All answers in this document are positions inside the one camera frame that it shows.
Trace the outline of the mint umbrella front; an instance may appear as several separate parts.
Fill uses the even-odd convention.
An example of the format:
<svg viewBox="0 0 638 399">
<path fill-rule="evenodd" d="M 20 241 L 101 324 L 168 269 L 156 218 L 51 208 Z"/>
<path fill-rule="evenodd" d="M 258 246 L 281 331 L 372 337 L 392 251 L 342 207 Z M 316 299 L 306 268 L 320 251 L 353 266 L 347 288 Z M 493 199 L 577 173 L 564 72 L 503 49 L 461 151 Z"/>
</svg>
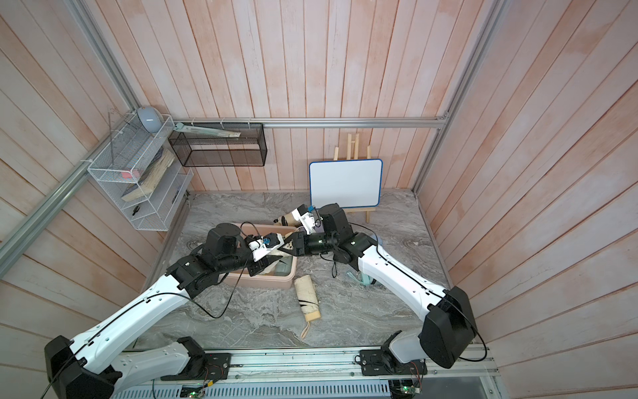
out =
<svg viewBox="0 0 638 399">
<path fill-rule="evenodd" d="M 293 257 L 279 259 L 274 269 L 274 276 L 285 277 L 291 273 Z"/>
</svg>

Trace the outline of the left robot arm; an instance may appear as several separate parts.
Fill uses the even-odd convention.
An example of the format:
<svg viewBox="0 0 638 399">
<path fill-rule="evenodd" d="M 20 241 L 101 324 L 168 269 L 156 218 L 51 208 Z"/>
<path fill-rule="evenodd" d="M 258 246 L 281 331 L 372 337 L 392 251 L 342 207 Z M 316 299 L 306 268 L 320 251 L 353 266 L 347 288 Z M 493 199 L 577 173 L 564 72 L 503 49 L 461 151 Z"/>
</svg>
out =
<svg viewBox="0 0 638 399">
<path fill-rule="evenodd" d="M 117 364 L 119 355 L 166 314 L 192 302 L 235 270 L 261 273 L 279 260 L 281 234 L 245 236 L 235 224 L 209 231 L 204 244 L 170 266 L 149 289 L 92 329 L 72 339 L 58 336 L 45 347 L 49 387 L 60 398 L 109 398 L 156 378 L 206 379 L 208 356 L 192 338 Z"/>
</svg>

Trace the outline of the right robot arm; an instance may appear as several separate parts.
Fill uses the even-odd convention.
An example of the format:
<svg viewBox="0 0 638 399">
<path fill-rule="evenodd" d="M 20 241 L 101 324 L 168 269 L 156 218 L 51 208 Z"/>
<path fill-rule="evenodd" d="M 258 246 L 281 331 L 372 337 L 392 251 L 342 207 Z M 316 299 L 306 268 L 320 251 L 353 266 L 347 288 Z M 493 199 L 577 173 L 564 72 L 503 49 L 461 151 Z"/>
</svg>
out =
<svg viewBox="0 0 638 399">
<path fill-rule="evenodd" d="M 336 264 L 347 264 L 385 286 L 412 309 L 421 329 L 402 331 L 384 344 L 388 363 L 409 363 L 429 358 L 450 369 L 479 337 L 468 295 L 455 286 L 446 289 L 418 275 L 394 259 L 371 229 L 352 229 L 344 209 L 328 204 L 310 209 L 304 204 L 281 217 L 281 223 L 302 227 L 287 242 L 297 257 L 332 254 Z"/>
</svg>

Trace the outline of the pink plastic storage box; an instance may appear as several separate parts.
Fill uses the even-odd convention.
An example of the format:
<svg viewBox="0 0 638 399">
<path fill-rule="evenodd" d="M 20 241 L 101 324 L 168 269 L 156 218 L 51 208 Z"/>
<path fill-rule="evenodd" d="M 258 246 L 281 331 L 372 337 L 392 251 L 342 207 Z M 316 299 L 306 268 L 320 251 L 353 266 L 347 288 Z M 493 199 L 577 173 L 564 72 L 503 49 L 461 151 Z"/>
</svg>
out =
<svg viewBox="0 0 638 399">
<path fill-rule="evenodd" d="M 253 227 L 251 224 L 245 224 L 242 227 L 244 233 L 253 235 L 265 235 L 270 233 L 278 233 L 286 236 L 295 231 L 293 227 L 257 224 Z M 290 289 L 293 285 L 293 279 L 297 272 L 297 258 L 292 256 L 284 256 L 279 261 L 272 263 L 261 274 L 251 277 L 247 271 L 242 275 L 239 281 L 239 287 L 250 287 L 257 289 Z"/>
</svg>

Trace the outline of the mint umbrella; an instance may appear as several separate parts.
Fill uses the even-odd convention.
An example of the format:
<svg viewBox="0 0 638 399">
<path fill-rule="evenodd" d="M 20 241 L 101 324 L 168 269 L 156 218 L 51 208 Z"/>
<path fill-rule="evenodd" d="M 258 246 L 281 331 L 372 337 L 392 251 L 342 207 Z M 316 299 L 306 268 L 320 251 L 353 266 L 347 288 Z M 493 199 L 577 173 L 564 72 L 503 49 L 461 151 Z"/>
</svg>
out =
<svg viewBox="0 0 638 399">
<path fill-rule="evenodd" d="M 355 272 L 348 271 L 347 276 L 355 280 L 358 284 L 363 286 L 370 286 L 376 283 L 375 279 L 373 279 L 371 276 L 364 274 L 360 271 L 355 271 Z"/>
<path fill-rule="evenodd" d="M 285 277 L 291 273 L 293 257 L 279 259 L 274 269 L 274 276 Z"/>
</svg>

